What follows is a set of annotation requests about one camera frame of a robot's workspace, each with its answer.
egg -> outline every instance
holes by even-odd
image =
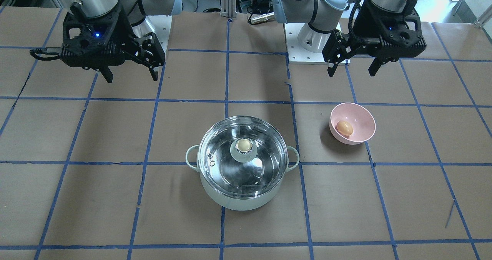
[[[242,138],[238,141],[237,148],[239,151],[246,153],[251,151],[253,144],[246,138]]]
[[[354,133],[354,128],[347,121],[339,121],[337,123],[337,130],[339,131],[339,133],[345,136],[350,136]]]

pink bowl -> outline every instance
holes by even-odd
[[[349,122],[354,133],[344,136],[337,131],[339,121]],[[340,142],[348,145],[363,143],[374,136],[376,132],[376,121],[371,113],[363,106],[354,103],[343,103],[335,106],[330,115],[330,131]]]

white mounting plate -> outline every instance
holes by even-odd
[[[167,54],[167,44],[169,43],[169,34],[171,33],[171,23],[173,17],[171,15],[148,16],[153,26],[155,26],[155,35],[159,38],[162,49]]]
[[[328,65],[323,59],[323,54],[313,53],[304,49],[297,41],[297,36],[301,31],[304,23],[288,23],[284,24],[285,28],[285,41],[287,43],[287,51],[289,52],[289,62],[295,64],[317,64]],[[337,29],[341,30],[340,24],[337,25]],[[349,65],[350,60],[347,59],[340,63],[340,65]]]

cooking pot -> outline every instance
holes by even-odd
[[[194,149],[197,167],[188,161]],[[288,150],[297,157],[292,167]],[[203,188],[215,202],[232,210],[251,210],[275,196],[284,174],[299,164],[299,153],[264,120],[234,116],[213,125],[200,145],[191,146],[186,164],[200,173]]]

power adapter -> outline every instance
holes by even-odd
[[[269,13],[270,2],[269,0],[253,0],[251,4],[253,14]]]

